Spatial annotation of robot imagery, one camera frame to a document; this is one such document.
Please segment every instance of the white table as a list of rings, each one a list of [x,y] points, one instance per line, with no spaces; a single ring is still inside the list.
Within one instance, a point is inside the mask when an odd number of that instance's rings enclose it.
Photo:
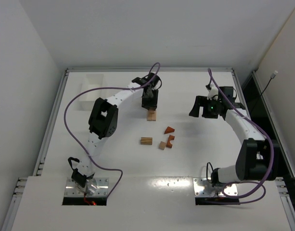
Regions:
[[[157,121],[146,121],[147,111],[141,101],[121,110],[115,134],[107,141],[95,161],[104,167],[120,168],[124,177],[108,198],[107,206],[62,205],[64,187],[72,170],[67,158],[84,151],[64,128],[63,113],[67,103],[78,93],[86,74],[68,76],[42,175],[29,177],[13,224],[13,231],[197,231],[197,230],[289,230],[275,182],[264,185],[264,199],[248,205],[195,205],[192,177],[204,177],[205,166],[235,163],[240,143],[231,127],[221,118],[189,117],[196,95],[207,95],[207,72],[160,72]],[[145,72],[103,72],[110,86],[126,86]],[[220,86],[235,86],[231,72],[214,72]],[[88,139],[89,111],[82,111],[79,101],[67,116],[70,129],[83,143]],[[167,141],[163,132],[175,129],[173,148],[158,149]],[[140,137],[153,137],[152,146],[140,145]],[[97,170],[95,177],[109,177],[110,188],[118,172]],[[174,184],[172,178],[178,177]],[[253,185],[239,185],[243,194]],[[261,190],[245,201],[258,197]]]

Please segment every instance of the wooden block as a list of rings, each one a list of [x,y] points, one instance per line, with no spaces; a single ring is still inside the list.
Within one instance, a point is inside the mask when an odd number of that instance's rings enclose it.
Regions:
[[[165,134],[172,133],[172,132],[174,132],[174,131],[175,131],[174,128],[167,127],[166,130],[165,130]]]
[[[160,142],[159,149],[164,150],[166,148],[167,143],[166,142]]]
[[[141,137],[141,144],[152,145],[153,139],[151,137]]]
[[[157,112],[156,110],[148,110],[147,112],[147,121],[156,121],[157,119]]]
[[[167,147],[168,148],[172,148],[172,144],[171,144],[171,141],[173,141],[175,139],[175,136],[172,136],[172,135],[170,135],[169,137],[168,137],[168,140],[167,140]]]

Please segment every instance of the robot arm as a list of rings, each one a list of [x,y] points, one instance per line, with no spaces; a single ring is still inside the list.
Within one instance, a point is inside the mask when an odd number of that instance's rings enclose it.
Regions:
[[[218,95],[218,89],[215,86],[207,85],[206,88],[209,90],[208,96],[196,97],[189,116],[199,117],[200,107],[203,107],[202,117],[204,118],[222,116],[232,127],[242,144],[235,165],[214,169],[211,174],[212,185],[221,186],[225,183],[242,180],[261,180],[267,171],[270,159],[270,146],[266,137],[231,109],[229,104],[222,98],[222,95]],[[233,87],[220,88],[237,110],[247,117],[245,107],[241,103],[235,103],[236,98],[233,97]],[[274,162],[267,180],[274,180],[278,172],[280,147],[275,141],[273,141],[273,146]]]
[[[122,90],[107,99],[98,98],[95,101],[89,118],[90,134],[87,150],[90,156],[100,155],[105,142],[115,132],[119,108],[128,108],[134,100],[140,97],[142,97],[143,108],[147,110],[157,108],[158,90],[154,88],[160,80],[158,76],[148,86],[131,90],[144,85],[153,76],[154,73],[150,73],[143,78],[137,77],[127,86],[130,90]],[[75,168],[72,167],[72,161],[78,162]],[[90,158],[86,155],[81,160],[70,157],[68,162],[73,169],[72,180],[82,189],[85,189],[86,182],[88,179],[92,179],[95,174]]]

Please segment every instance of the metal base plate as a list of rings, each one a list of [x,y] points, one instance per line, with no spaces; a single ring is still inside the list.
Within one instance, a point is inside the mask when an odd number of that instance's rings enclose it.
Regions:
[[[193,178],[193,187],[196,198],[225,197],[221,192],[222,187],[212,187],[206,178]],[[231,196],[238,196],[236,184],[227,187],[224,192]]]
[[[97,189],[93,195],[87,195],[86,198],[99,198],[108,195],[109,179],[108,178],[94,178],[97,182]],[[79,189],[76,183],[68,178],[65,186],[64,197],[83,198],[84,192]]]

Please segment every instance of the white wall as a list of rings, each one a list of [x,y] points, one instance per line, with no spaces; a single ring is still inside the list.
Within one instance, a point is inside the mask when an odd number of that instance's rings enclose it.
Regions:
[[[295,0],[20,0],[69,66],[233,67],[243,81]]]
[[[279,73],[266,89],[295,165],[295,10],[259,65],[258,83],[263,89],[271,73]]]
[[[32,174],[61,78],[18,0],[0,0],[0,228]]]

